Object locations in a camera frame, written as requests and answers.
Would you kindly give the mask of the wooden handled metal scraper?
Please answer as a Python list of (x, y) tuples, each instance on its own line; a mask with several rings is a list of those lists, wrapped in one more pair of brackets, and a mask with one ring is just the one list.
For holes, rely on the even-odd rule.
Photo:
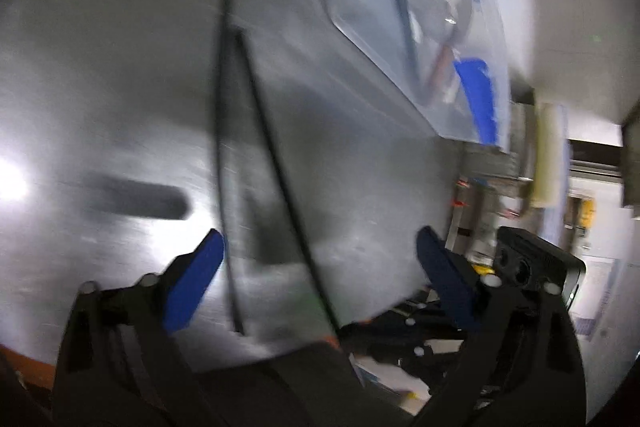
[(445, 84), (451, 77), (454, 51), (468, 32), (473, 17), (473, 0), (459, 0), (454, 6), (454, 14), (446, 19), (449, 29), (442, 40), (436, 60), (427, 78), (427, 101), (435, 100), (445, 91)]

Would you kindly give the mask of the yellow cutting board stack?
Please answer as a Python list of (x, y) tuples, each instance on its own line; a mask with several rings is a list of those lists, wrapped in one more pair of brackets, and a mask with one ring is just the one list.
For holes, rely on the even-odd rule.
[(536, 161), (530, 194), (534, 208), (554, 208), (561, 202), (566, 181), (565, 107), (553, 103), (536, 106)]

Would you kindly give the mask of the stainless kitchen equipment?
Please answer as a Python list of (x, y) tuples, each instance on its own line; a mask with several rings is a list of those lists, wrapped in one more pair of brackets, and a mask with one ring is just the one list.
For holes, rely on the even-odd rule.
[(445, 239), (450, 251), (483, 262), (494, 255), (500, 222), (518, 219), (526, 205), (535, 173), (536, 139), (535, 107), (513, 103), (507, 150), (463, 145)]

